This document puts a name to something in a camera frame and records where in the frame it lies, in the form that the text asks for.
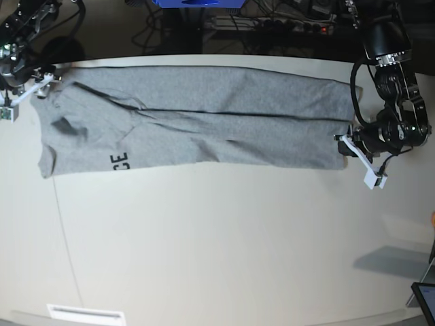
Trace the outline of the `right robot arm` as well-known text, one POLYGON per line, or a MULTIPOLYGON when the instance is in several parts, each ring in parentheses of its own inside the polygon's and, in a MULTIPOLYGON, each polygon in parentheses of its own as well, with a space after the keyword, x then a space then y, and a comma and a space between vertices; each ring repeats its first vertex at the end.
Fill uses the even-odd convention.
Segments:
POLYGON ((83 1, 73 1, 77 18, 72 30, 47 54, 38 54, 33 42, 54 28, 61 1, 19 1, 16 9, 1 23, 1 108, 14 108, 31 94, 41 95, 62 77, 57 75, 54 58, 79 31, 86 17, 83 1))

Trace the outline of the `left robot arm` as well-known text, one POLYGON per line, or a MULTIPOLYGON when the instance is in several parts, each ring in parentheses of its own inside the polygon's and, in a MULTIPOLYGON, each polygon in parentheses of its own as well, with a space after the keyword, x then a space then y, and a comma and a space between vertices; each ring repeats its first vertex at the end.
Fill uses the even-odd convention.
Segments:
POLYGON ((399 156, 421 147, 431 126, 412 66, 408 24, 428 28, 434 22, 433 1, 338 1, 337 16, 355 29, 364 49, 350 75, 351 101, 358 126, 348 129, 353 145, 369 159, 382 153, 399 156), (361 112, 356 77, 361 66, 384 106, 369 122, 361 112))

